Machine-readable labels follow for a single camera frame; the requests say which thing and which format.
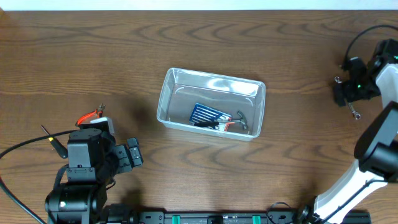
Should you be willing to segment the silver combination wrench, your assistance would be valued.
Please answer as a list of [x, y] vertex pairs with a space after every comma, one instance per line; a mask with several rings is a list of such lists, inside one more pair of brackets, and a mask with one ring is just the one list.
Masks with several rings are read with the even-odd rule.
[[[335, 80], [335, 82], [337, 82], [337, 84], [342, 84], [342, 83], [343, 83], [343, 82], [340, 80], [339, 77], [335, 77], [334, 80]], [[355, 118], [355, 120], [361, 119], [361, 115], [355, 110], [353, 104], [350, 103], [350, 102], [347, 102], [346, 100], [345, 100], [345, 102], [346, 102], [348, 108], [350, 109], [351, 113], [353, 114], [353, 117]]]

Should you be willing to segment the red handled cutting pliers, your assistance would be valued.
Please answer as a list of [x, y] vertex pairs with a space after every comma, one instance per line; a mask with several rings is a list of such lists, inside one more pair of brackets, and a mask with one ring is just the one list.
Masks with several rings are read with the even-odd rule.
[[83, 124], [86, 120], [91, 119], [91, 118], [101, 118], [103, 115], [103, 110], [105, 109], [106, 105], [103, 103], [99, 105], [97, 109], [95, 109], [92, 112], [89, 112], [87, 114], [84, 114], [81, 116], [75, 123], [75, 126], [79, 126]]

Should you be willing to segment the blue precision screwdriver set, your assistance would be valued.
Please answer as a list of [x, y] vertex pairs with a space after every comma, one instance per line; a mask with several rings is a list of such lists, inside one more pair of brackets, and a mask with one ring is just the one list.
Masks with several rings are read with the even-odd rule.
[[189, 122], [195, 124], [206, 121], [226, 121], [232, 120], [232, 118], [230, 114], [196, 103], [190, 115]]

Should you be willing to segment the clear plastic container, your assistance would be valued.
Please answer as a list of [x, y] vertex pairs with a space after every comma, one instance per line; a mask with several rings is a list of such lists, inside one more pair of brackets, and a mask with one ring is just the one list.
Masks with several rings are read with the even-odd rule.
[[[241, 111], [248, 124], [196, 127], [189, 122], [196, 103], [239, 119]], [[165, 76], [157, 108], [157, 119], [167, 128], [251, 141], [261, 133], [266, 105], [266, 86], [261, 81], [230, 77], [182, 68], [170, 68]]]

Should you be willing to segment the small claw hammer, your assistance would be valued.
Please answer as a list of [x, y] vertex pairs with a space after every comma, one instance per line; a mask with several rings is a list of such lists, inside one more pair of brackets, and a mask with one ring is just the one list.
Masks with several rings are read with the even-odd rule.
[[213, 126], [218, 126], [219, 124], [236, 124], [240, 123], [242, 128], [244, 130], [248, 129], [248, 124], [247, 124], [247, 119], [245, 115], [241, 111], [237, 111], [237, 114], [239, 115], [239, 119], [232, 119], [232, 120], [224, 120], [224, 121], [204, 121], [204, 122], [199, 122], [199, 123], [194, 123], [193, 125], [196, 127], [213, 127]]

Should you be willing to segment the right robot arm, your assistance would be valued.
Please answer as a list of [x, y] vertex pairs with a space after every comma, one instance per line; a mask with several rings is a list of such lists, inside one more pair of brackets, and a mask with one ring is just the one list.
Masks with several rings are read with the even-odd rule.
[[335, 79], [338, 106], [381, 97], [383, 110], [358, 139], [354, 162], [342, 177], [298, 215], [299, 223], [342, 223], [369, 194], [397, 182], [397, 41], [382, 40], [368, 63], [345, 60], [346, 81]]

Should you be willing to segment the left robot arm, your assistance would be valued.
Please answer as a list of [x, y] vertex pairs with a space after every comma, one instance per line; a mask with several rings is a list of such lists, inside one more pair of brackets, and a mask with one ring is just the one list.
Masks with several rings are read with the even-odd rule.
[[143, 164], [136, 138], [117, 145], [107, 131], [80, 129], [69, 135], [68, 164], [56, 176], [45, 200], [49, 223], [137, 223], [125, 205], [106, 205], [115, 175]]

